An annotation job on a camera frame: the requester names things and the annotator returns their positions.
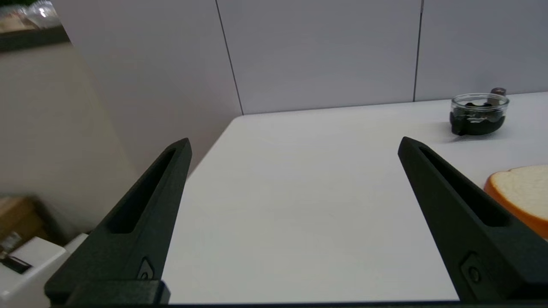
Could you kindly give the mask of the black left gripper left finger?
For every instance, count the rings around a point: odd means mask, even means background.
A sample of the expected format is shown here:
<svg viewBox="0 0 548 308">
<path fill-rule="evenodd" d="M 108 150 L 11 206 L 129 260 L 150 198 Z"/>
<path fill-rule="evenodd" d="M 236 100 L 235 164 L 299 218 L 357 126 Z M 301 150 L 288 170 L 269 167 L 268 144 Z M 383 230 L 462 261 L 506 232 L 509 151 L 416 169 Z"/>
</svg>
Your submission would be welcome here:
<svg viewBox="0 0 548 308">
<path fill-rule="evenodd" d="M 164 265 L 192 158 L 168 146 L 45 283 L 50 300 L 168 300 Z"/>
</svg>

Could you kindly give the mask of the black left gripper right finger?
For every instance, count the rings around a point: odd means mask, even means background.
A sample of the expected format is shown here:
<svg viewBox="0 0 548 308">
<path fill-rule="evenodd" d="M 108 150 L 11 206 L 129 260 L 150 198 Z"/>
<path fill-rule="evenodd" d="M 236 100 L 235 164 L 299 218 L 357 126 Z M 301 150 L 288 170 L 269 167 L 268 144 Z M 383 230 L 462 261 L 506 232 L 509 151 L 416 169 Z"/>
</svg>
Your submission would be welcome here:
<svg viewBox="0 0 548 308">
<path fill-rule="evenodd" d="M 546 240 L 422 142 L 398 156 L 460 301 L 546 305 Z"/>
</svg>

